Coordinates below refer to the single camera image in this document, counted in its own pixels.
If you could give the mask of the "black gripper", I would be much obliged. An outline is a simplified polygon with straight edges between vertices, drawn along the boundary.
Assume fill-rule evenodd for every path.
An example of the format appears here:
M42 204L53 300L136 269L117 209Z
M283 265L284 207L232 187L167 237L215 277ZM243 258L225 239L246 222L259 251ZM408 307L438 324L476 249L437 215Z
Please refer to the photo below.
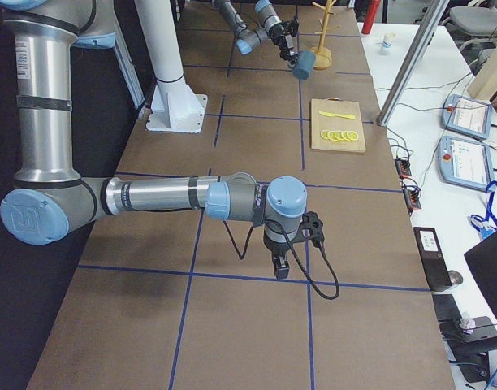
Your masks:
M285 253L295 243L312 241L315 248L324 248L323 222L313 211L294 218L280 214L270 215L265 218L264 227L264 244L272 252L274 276L277 280L288 278L290 267Z
M280 21L270 28L270 39L281 50L281 58L287 61L290 70L294 70L300 60L300 55L295 52L292 38L296 36L299 20L294 16L289 21Z

